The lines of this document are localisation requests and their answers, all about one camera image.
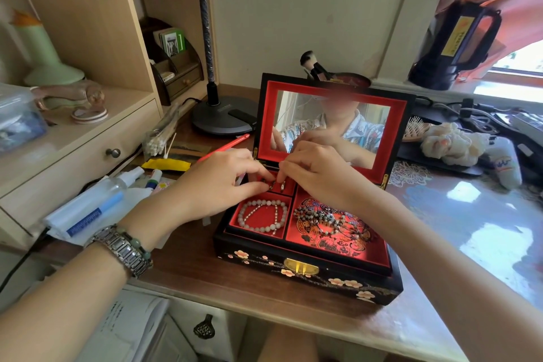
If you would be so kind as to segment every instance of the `orange top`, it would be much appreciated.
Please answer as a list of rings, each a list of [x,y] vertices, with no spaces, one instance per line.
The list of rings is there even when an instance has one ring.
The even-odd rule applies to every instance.
[[[37,20],[35,17],[30,16],[26,13],[19,12],[18,10],[15,11],[15,14],[13,15],[13,20],[11,21],[11,24],[14,26],[38,26],[41,25],[41,22]]]

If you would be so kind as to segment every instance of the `wooden desk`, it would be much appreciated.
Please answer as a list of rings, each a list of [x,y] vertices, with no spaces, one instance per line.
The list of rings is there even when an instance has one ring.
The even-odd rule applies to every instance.
[[[229,87],[227,91],[255,100],[258,97],[258,90]],[[177,137],[182,141],[207,144],[214,148],[229,140],[194,132],[188,118],[180,124]],[[242,146],[251,147],[252,139],[242,143]],[[529,197],[523,196],[524,190],[500,194],[497,191],[498,187],[499,185],[494,187],[492,181],[470,182],[430,172],[417,165],[399,162],[387,190],[395,194],[451,243],[496,276],[506,280],[508,275],[512,275],[507,271],[509,269],[512,271],[512,265],[518,261],[524,262],[522,260],[524,257],[527,257],[529,262],[543,262],[541,249],[537,248],[538,244],[543,246],[542,235],[536,228],[541,220],[539,219],[539,222],[533,220],[533,215],[539,215],[540,218],[540,209],[533,201],[527,200]],[[465,199],[470,191],[474,197],[471,201]],[[509,209],[506,206],[508,204],[511,206],[514,204],[518,209],[514,223],[532,228],[533,237],[531,248],[527,249],[526,244],[520,246],[524,253],[516,255],[513,252],[510,255],[511,260],[504,262],[503,257],[498,260],[492,253],[501,255],[504,249],[514,250],[515,247],[509,246],[506,240],[500,241],[489,235],[494,244],[493,248],[477,249],[477,247],[485,246],[485,242],[486,246],[489,245],[489,239],[480,238],[482,236],[480,232],[485,229],[485,222],[496,223],[493,226],[499,232],[502,229],[499,217],[506,223],[511,220],[511,215],[507,215],[505,211]],[[450,218],[451,212],[459,210],[461,212],[458,216]],[[219,219],[220,215],[213,217],[212,224],[207,227],[203,227],[199,221],[178,228],[163,249],[153,251],[155,267],[140,281],[131,283],[175,297],[241,312],[422,361],[467,360],[403,264],[401,272],[404,292],[389,306],[378,307],[218,259],[214,254],[211,236]],[[39,249],[38,255],[50,262],[62,264],[79,251],[78,246],[50,240]],[[522,284],[512,286],[513,289],[532,300],[532,303],[534,300],[540,300],[537,299],[543,297],[540,273],[536,268],[530,268],[522,275],[533,291],[530,289],[523,291],[520,289],[524,286]]]

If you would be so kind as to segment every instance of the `yellow packet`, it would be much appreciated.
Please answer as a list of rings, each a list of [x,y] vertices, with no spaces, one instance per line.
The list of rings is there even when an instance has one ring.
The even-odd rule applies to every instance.
[[[183,160],[176,159],[149,159],[143,165],[144,169],[176,170],[186,172],[191,164]]]

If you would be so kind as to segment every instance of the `red pen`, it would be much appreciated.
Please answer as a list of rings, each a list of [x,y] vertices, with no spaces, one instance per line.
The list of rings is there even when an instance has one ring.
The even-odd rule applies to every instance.
[[[206,156],[202,156],[198,161],[201,162],[202,160],[206,160],[209,156],[211,156],[215,152],[224,152],[225,150],[231,149],[234,146],[236,146],[237,144],[243,142],[245,139],[248,139],[250,136],[251,135],[249,133],[245,133],[245,135],[234,139],[232,142],[229,142],[226,145],[221,146],[219,149],[216,149],[213,152],[208,153]]]

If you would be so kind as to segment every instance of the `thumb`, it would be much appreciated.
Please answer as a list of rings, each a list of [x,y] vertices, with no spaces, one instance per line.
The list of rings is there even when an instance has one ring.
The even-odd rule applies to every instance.
[[[283,160],[279,164],[279,173],[277,174],[277,181],[282,183],[288,177],[292,178],[300,186],[305,188],[311,180],[314,173],[305,170],[300,165],[292,163],[288,160]]]
[[[269,185],[265,182],[247,182],[235,188],[236,197],[243,201],[249,197],[261,194],[269,190]]]

